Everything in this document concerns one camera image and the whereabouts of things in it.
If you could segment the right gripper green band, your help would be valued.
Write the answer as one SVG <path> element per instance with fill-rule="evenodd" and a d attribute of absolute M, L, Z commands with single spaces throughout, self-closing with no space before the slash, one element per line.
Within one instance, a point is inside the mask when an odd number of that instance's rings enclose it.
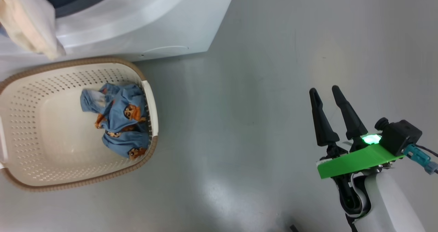
<path fill-rule="evenodd" d="M 393 214 L 403 207 L 405 196 L 399 186 L 383 173 L 401 158 L 380 144 L 368 144 L 363 135 L 368 130 L 337 85 L 332 87 L 336 105 L 346 126 L 346 138 L 353 141 L 351 151 L 337 145 L 340 140 L 324 113 L 323 102 L 315 88 L 309 90 L 313 126 L 318 146 L 327 147 L 319 160 L 321 179 L 330 178 L 338 190 L 339 202 L 347 219 L 361 219 L 371 212 Z"/>

